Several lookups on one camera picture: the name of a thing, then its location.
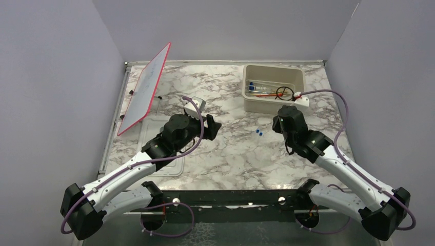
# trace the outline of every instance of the red frame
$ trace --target red frame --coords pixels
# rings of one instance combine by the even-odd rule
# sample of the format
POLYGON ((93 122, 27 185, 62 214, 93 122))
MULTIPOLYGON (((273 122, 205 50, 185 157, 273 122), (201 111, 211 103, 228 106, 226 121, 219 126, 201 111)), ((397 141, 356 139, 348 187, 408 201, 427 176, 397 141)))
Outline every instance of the red frame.
MULTIPOLYGON (((157 78, 157 83, 155 83, 155 87, 154 87, 154 91, 153 91, 153 93, 152 93, 152 97, 151 97, 151 100, 150 100, 150 104, 149 104, 149 106, 148 106, 148 109, 147 109, 147 112, 145 113, 145 115, 142 117, 142 118, 140 118, 138 121, 136 121, 135 123, 133 123, 131 126, 129 126, 128 128, 126 128, 123 132, 120 132, 120 129, 118 129, 118 133, 117 133, 117 136, 121 136, 121 134, 123 134, 124 132, 126 132, 126 131, 128 131, 130 128, 132 128, 134 125, 136 125, 139 121, 141 121, 141 120, 143 120, 144 118, 145 118, 145 116, 147 116, 147 114, 149 113, 149 111, 150 111, 150 109, 151 109, 151 105, 152 105, 152 101, 153 101, 153 99, 154 99, 154 95, 155 95, 155 91, 157 90, 157 86, 159 85, 159 81, 160 81, 160 77, 162 76, 162 72, 163 72, 163 68, 165 67, 165 64, 166 64, 166 59, 168 58, 168 54, 169 54, 169 51, 171 50, 171 45, 172 45, 172 43, 171 42, 169 42, 168 44, 166 44, 161 50, 160 50, 160 52, 161 51, 163 51, 165 48, 166 48, 166 46, 168 46, 169 45, 169 48, 168 48, 168 52, 166 52, 166 56, 165 56, 165 60, 163 61, 163 65, 162 65, 162 68, 160 69, 160 74, 159 74, 159 77, 157 78)), ((136 91, 136 87, 137 87, 137 85, 139 84, 139 79, 141 78, 141 76, 142 76, 142 72, 145 70, 145 68, 160 54, 160 52, 159 53, 157 53, 157 55, 142 69, 142 71, 141 71, 141 74, 139 75, 139 78, 137 79, 137 82, 136 82, 136 85, 134 86, 134 90, 133 90, 133 94, 134 94, 134 92, 136 91)), ((128 111, 128 108, 130 107, 130 103, 131 103, 131 100, 133 99, 133 97, 131 97, 130 98, 130 101, 128 102, 128 106, 127 106, 127 110, 125 111, 126 113, 127 113, 127 111, 128 111)))

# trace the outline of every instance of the plastic bin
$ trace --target plastic bin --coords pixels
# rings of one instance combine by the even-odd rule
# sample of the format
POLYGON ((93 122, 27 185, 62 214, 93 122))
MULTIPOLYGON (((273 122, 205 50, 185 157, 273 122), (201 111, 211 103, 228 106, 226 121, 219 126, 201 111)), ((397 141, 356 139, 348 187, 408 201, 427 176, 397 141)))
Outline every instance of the plastic bin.
POLYGON ((293 105, 292 101, 249 96, 250 80, 259 80, 271 86, 288 86, 295 92, 305 92, 305 73, 302 69, 248 64, 243 70, 242 96, 246 112, 276 114, 282 105, 293 105))

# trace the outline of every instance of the metal bolt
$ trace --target metal bolt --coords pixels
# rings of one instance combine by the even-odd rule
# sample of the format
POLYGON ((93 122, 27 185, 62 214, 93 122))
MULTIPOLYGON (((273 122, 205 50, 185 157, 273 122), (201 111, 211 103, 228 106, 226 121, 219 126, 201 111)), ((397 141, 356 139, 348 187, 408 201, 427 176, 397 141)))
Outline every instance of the metal bolt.
POLYGON ((179 200, 178 198, 174 198, 174 199, 172 200, 172 202, 180 202, 180 200, 179 200))
POLYGON ((285 198, 282 196, 282 197, 280 197, 280 198, 278 198, 278 202, 281 204, 281 205, 284 205, 285 204, 285 198))

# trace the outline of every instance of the white tray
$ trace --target white tray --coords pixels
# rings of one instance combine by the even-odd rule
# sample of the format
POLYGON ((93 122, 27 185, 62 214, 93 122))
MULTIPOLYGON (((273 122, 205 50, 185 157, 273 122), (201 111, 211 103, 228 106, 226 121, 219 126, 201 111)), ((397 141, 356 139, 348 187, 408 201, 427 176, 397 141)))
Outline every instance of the white tray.
MULTIPOLYGON (((169 120, 169 116, 154 116, 148 115, 142 121, 141 132, 139 134, 139 142, 137 144, 137 153, 141 151, 142 146, 144 146, 149 140, 155 138, 157 134, 160 133, 161 128, 169 120)), ((177 177, 183 172, 184 167, 184 157, 177 158, 162 169, 149 176, 157 177, 177 177)))

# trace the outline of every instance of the table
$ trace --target table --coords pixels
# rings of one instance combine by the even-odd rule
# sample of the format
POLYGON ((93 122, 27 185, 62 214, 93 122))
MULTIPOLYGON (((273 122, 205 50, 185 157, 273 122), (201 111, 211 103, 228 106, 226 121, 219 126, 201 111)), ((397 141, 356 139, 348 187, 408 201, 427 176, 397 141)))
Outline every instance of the table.
MULTIPOLYGON (((330 89, 323 64, 290 66, 305 71, 306 90, 330 89)), ((205 140, 185 158, 183 173, 178 177, 146 177, 161 190, 243 190, 243 189, 297 189, 306 179, 321 183, 343 184, 326 170, 297 155, 289 156, 281 134, 272 131, 274 115, 249 113, 243 109, 241 83, 243 64, 172 65, 166 63, 156 91, 163 100, 157 115, 183 113, 183 95, 206 100, 204 114, 211 114, 222 127, 214 141, 205 140), (263 132, 262 137, 255 130, 263 132)), ((129 91, 139 78, 144 66, 132 66, 120 115, 130 100, 129 91)), ((311 94, 310 109, 304 112, 308 127, 334 138, 342 126, 341 117, 330 93, 311 94)), ((149 115, 156 114, 154 100, 149 115)), ((105 171, 109 173, 136 154, 141 124, 121 136, 116 136, 121 121, 117 122, 105 171)), ((353 158, 345 133, 339 137, 339 147, 353 158)))

